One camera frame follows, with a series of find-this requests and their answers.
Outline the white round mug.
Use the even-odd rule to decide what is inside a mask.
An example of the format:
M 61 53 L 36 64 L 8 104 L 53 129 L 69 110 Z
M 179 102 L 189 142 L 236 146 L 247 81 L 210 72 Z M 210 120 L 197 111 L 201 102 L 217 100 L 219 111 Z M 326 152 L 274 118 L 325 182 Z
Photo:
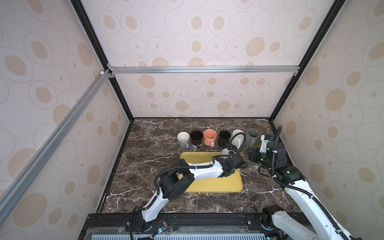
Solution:
M 241 145 L 243 144 L 244 142 L 244 132 L 242 130 L 239 130 L 239 129 L 236 129 L 236 130 L 233 130 L 232 132 L 232 137 L 234 137 L 234 139 L 232 140 L 231 144 L 237 149 L 239 150 Z

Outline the peach mug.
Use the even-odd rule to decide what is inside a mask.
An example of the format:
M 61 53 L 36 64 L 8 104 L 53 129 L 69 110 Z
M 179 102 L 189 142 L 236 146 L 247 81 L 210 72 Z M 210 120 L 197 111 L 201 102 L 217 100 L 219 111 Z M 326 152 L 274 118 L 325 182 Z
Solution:
M 212 129 L 207 129 L 203 133 L 203 142 L 206 146 L 209 146 L 211 148 L 214 147 L 216 139 L 217 139 L 217 132 Z

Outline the tall grey mug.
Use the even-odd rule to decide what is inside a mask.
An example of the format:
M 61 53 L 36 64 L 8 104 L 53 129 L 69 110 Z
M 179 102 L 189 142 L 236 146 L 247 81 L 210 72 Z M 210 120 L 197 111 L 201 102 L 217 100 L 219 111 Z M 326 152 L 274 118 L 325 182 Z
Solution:
M 248 129 L 246 134 L 245 145 L 248 148 L 254 148 L 256 146 L 259 135 L 260 133 L 258 130 L 253 128 Z

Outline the black mug white base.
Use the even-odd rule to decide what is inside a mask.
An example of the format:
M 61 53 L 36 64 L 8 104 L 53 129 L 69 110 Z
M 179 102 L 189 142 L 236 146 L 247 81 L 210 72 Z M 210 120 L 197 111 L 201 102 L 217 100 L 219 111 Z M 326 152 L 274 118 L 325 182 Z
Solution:
M 191 132 L 190 137 L 192 146 L 199 149 L 203 143 L 204 134 L 201 131 L 195 130 Z

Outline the short grey mug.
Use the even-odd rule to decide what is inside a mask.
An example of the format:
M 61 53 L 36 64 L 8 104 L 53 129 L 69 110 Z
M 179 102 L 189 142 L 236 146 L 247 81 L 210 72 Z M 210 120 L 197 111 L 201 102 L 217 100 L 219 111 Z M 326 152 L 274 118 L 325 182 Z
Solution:
M 188 149 L 190 147 L 190 135 L 187 132 L 180 132 L 177 135 L 178 143 L 181 148 Z

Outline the cream mug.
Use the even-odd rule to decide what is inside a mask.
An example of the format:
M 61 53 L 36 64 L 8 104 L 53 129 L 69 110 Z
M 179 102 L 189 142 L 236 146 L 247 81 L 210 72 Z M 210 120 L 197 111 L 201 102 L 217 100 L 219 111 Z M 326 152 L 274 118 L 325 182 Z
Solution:
M 231 155 L 233 153 L 234 153 L 234 151 L 233 150 L 229 150 L 228 148 L 224 148 L 222 150 L 222 155 Z

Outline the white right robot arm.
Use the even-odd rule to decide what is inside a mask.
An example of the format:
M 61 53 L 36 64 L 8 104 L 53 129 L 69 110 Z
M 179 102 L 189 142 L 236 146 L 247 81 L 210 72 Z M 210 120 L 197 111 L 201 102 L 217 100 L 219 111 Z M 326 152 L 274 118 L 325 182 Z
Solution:
M 268 176 L 291 196 L 314 228 L 311 231 L 283 208 L 273 205 L 263 208 L 261 223 L 265 229 L 279 229 L 293 240 L 354 239 L 317 198 L 300 170 L 290 164 L 283 143 L 265 140 L 261 148 L 250 148 L 248 155 L 251 162 L 267 170 Z

